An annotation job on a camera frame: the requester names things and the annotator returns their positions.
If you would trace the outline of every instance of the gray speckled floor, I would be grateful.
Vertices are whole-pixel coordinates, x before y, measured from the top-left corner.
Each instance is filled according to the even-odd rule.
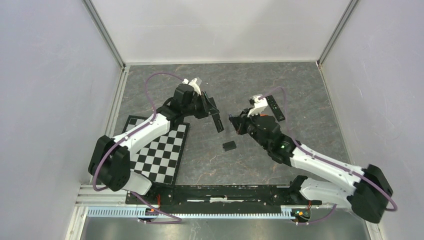
[[[152,114],[144,95],[144,81],[155,72],[166,71],[189,80],[202,79],[200,88],[215,99],[225,130],[217,133],[211,117],[190,123],[188,139],[176,183],[185,184],[288,184],[297,175],[319,177],[272,161],[248,135],[239,136],[228,114],[248,108],[249,97],[276,86],[288,93],[289,125],[296,139],[308,147],[348,162],[341,133],[330,106],[324,82],[314,62],[214,63],[131,66],[119,110],[115,135],[120,134],[128,115]],[[174,94],[179,84],[171,76],[156,76],[148,85],[157,106]],[[283,94],[274,94],[283,106]],[[272,115],[270,109],[265,111]],[[283,133],[286,121],[280,122]],[[237,149],[224,152],[222,144],[235,141]]]

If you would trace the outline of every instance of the white enclosure panel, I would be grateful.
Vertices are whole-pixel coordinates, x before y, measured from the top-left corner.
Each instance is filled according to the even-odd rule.
[[[0,8],[0,239],[61,240],[120,68],[79,0]]]
[[[311,61],[349,0],[92,0],[127,63]]]
[[[387,240],[423,239],[424,1],[363,0],[323,64],[351,159],[382,168],[399,205]]]

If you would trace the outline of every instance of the white bracket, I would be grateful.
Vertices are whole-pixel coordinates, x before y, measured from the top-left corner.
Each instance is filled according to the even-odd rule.
[[[300,186],[300,193],[307,200],[320,200],[323,203],[333,203],[343,208],[352,208],[347,199],[350,194],[332,182],[317,181],[308,177]]]
[[[151,115],[148,119],[143,121],[143,123],[137,125],[133,129],[113,137],[116,142],[121,140],[122,138],[127,138],[127,140],[121,143],[120,146],[128,148],[130,159],[135,158],[137,156],[137,152],[140,151],[140,149],[142,149],[144,146],[149,144],[151,141],[170,131],[171,123],[164,115],[158,113],[154,121],[152,121],[152,118],[153,115]],[[150,122],[150,125],[138,131],[130,138],[127,137],[128,134],[136,131],[138,128],[141,127],[142,124],[145,124],[146,122]]]
[[[254,95],[251,100],[253,100],[253,108],[250,109],[247,114],[248,117],[254,116],[256,114],[262,113],[268,107],[268,102],[265,98],[259,99],[262,95]]]
[[[194,88],[194,91],[200,96],[202,95],[202,92],[200,90],[200,84],[202,83],[202,80],[198,77],[194,78],[193,80],[191,80],[189,82],[189,80],[184,79],[184,81],[182,81],[183,84],[188,84],[190,86],[192,86]]]

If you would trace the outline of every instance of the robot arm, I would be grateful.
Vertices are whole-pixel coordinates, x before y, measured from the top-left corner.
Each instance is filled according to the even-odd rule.
[[[200,90],[200,83],[198,78],[191,82],[184,80],[175,89],[173,97],[157,109],[156,118],[153,119],[152,115],[146,120],[150,124],[143,129],[138,129],[138,126],[113,138],[106,135],[100,137],[94,148],[88,172],[94,175],[105,153],[116,142],[125,139],[101,166],[98,179],[112,191],[125,189],[141,195],[146,194],[152,182],[130,170],[130,159],[136,158],[136,153],[141,148],[182,124],[188,116],[195,116],[197,119],[212,116],[218,133],[224,130],[214,99]]]
[[[302,177],[302,182],[298,184],[298,191],[302,195],[299,197],[335,203],[352,209],[359,217],[369,222],[380,221],[389,201],[369,183],[352,174],[355,172],[366,177],[392,196],[393,190],[378,167],[369,165],[365,169],[340,162],[310,149],[299,141],[295,143],[291,137],[281,132],[280,125],[273,116],[260,115],[268,105],[265,98],[260,99],[260,95],[255,95],[250,99],[250,103],[253,107],[244,109],[238,116],[229,116],[237,134],[249,134],[275,162],[306,170],[329,181],[299,176]],[[330,165],[317,157],[343,166],[349,171]]]

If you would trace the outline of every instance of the black and white checkerboard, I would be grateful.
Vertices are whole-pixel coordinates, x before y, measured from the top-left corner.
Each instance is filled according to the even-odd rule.
[[[135,128],[146,119],[130,115],[123,133]],[[142,174],[153,182],[174,185],[188,131],[189,123],[183,123],[147,144],[137,152],[138,158],[131,159],[131,171]]]

